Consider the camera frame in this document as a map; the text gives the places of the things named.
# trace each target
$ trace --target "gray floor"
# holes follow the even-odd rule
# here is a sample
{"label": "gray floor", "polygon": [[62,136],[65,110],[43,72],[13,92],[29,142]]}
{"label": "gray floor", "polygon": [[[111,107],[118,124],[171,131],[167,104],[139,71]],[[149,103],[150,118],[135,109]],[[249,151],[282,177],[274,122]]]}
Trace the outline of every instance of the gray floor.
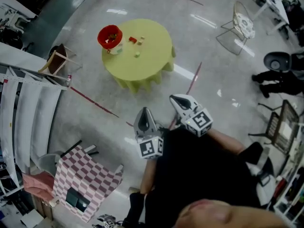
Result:
{"label": "gray floor", "polygon": [[[146,106],[157,120],[169,126],[175,115],[169,95],[187,92],[192,81],[189,75],[194,76],[200,63],[190,95],[207,107],[216,129],[246,146],[257,140],[264,142],[247,135],[266,129],[270,112],[257,107],[258,102],[276,107],[281,105],[282,99],[288,99],[296,105],[297,112],[303,110],[303,98],[271,94],[265,99],[258,85],[250,79],[252,74],[266,71],[263,58],[268,52],[297,50],[294,37],[285,41],[278,32],[271,36],[266,34],[274,26],[274,14],[266,10],[254,21],[256,37],[235,56],[215,37],[223,32],[220,25],[232,19],[236,0],[196,1],[204,6],[189,0],[85,0],[55,41],[75,51],[77,56],[73,60],[83,65],[77,70],[75,65],[67,64],[60,73],[72,74],[72,87],[118,116],[68,90],[60,98],[53,121],[49,152],[67,150],[82,139],[83,147],[97,146],[100,154],[94,157],[96,161],[113,171],[121,163],[125,167],[122,184],[105,200],[97,215],[108,213],[119,220],[125,218],[129,208],[128,188],[139,187],[141,182],[145,160],[139,158],[133,128],[126,122],[133,123],[139,110]],[[259,9],[252,0],[238,1],[244,3],[250,15]],[[97,34],[106,25],[118,25],[135,18],[161,23],[171,35],[177,57],[175,71],[164,72],[160,85],[152,85],[150,93],[140,90],[133,95],[121,89],[105,70]],[[278,170],[284,155],[272,149],[271,158]],[[54,209],[54,217],[66,227],[91,227],[97,223],[93,219],[85,224],[60,205]]]}
{"label": "gray floor", "polygon": [[62,27],[84,0],[50,0],[22,36],[24,45],[34,42],[29,53],[47,58]]}

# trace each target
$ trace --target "yellow round table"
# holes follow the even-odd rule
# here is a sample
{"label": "yellow round table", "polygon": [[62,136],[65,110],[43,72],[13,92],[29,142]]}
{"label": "yellow round table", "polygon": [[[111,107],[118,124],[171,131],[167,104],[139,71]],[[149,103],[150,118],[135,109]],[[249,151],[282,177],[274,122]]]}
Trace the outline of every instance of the yellow round table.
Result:
{"label": "yellow round table", "polygon": [[[150,91],[150,82],[161,83],[162,70],[174,69],[175,57],[171,37],[165,27],[150,19],[133,19],[118,25],[125,44],[120,54],[112,55],[102,49],[105,68],[123,87],[136,93],[140,86]],[[137,39],[134,44],[129,37]]]}

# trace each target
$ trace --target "person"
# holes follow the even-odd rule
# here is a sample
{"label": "person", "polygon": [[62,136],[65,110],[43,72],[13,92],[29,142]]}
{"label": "person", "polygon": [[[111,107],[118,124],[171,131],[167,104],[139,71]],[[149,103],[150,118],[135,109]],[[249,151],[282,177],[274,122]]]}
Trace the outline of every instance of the person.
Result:
{"label": "person", "polygon": [[[147,161],[123,227],[286,227],[274,213],[260,209],[257,180],[246,165],[258,162],[259,143],[246,149],[215,129],[198,138],[183,127],[163,139],[163,156]],[[273,172],[269,159],[265,166]],[[139,224],[144,206],[145,224]]]}
{"label": "person", "polygon": [[[304,90],[304,50],[292,54],[291,61],[292,69],[286,73],[269,70],[251,76],[254,82],[261,84],[259,87],[265,98],[269,98],[269,93],[297,95]],[[279,83],[262,85],[264,81],[279,81]]]}

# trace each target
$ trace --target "pink checkered fabric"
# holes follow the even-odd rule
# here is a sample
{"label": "pink checkered fabric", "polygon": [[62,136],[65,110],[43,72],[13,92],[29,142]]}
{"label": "pink checkered fabric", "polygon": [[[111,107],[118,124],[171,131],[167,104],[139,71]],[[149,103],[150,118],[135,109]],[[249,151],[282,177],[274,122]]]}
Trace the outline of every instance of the pink checkered fabric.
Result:
{"label": "pink checkered fabric", "polygon": [[[59,160],[53,195],[73,214],[88,222],[98,211],[104,199],[113,192],[123,180],[123,165],[115,173],[96,163],[81,146],[77,146]],[[67,191],[73,188],[90,201],[81,212],[66,202]]]}

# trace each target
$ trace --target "pink cloth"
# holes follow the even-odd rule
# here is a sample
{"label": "pink cloth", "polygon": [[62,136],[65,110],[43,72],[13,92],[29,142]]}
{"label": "pink cloth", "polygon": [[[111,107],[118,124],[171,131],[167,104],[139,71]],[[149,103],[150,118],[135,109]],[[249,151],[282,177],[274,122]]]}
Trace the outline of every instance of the pink cloth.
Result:
{"label": "pink cloth", "polygon": [[54,186],[54,177],[47,172],[38,175],[22,174],[24,190],[49,202],[54,197],[52,195]]}

